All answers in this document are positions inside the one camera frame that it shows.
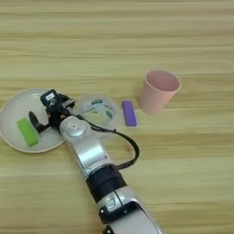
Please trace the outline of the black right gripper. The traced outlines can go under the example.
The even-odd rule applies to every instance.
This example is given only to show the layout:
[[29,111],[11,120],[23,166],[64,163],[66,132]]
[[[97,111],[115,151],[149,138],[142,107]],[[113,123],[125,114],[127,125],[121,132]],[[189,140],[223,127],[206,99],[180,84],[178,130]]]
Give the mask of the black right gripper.
[[58,94],[59,103],[55,105],[46,105],[46,112],[48,115],[48,124],[42,124],[38,119],[37,116],[30,112],[29,120],[31,121],[34,128],[37,130],[38,133],[43,133],[49,127],[54,129],[59,129],[61,122],[68,117],[68,112],[65,110],[67,108],[73,108],[75,106],[75,100],[71,99],[70,97],[59,93]]

